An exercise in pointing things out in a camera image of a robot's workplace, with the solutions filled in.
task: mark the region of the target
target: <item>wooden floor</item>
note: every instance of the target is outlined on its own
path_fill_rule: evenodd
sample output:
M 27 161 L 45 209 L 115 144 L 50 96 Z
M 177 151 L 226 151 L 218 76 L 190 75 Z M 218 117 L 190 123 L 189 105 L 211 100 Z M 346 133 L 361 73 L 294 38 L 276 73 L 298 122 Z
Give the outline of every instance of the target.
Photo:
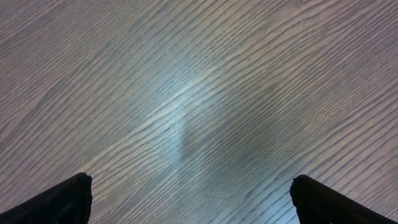
M 398 1 L 0 0 L 0 212 L 299 223 L 299 174 L 398 220 Z

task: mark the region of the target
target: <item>black object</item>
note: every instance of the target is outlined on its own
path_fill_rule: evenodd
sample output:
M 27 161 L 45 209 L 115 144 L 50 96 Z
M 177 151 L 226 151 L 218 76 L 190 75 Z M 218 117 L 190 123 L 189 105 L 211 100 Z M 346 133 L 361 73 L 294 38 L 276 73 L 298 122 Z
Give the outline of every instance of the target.
M 0 223 L 87 224 L 92 200 L 91 177 L 79 173 L 0 214 Z
M 293 180 L 290 195 L 301 224 L 397 224 L 306 175 Z

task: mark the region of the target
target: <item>wooden surface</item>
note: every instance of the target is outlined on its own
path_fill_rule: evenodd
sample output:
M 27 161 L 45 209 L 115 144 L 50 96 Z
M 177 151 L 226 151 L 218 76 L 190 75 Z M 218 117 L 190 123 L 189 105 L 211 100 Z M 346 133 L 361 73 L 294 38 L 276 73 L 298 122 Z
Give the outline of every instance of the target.
M 398 220 L 398 1 L 0 0 L 0 212 L 299 223 L 309 176 Z

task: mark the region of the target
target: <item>wooden table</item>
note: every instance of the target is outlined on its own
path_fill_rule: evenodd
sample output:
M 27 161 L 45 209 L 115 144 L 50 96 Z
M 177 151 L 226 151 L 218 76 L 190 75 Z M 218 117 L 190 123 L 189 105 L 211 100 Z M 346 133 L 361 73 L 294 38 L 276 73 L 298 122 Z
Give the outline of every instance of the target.
M 398 220 L 398 1 L 0 0 L 0 212 L 299 223 L 308 174 Z

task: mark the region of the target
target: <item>wood grain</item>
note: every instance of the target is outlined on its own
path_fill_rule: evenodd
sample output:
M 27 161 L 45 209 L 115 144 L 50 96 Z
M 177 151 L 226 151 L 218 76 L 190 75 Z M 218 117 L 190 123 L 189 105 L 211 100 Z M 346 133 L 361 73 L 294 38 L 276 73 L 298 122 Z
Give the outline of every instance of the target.
M 299 223 L 299 174 L 398 221 L 398 1 L 0 0 L 0 212 Z

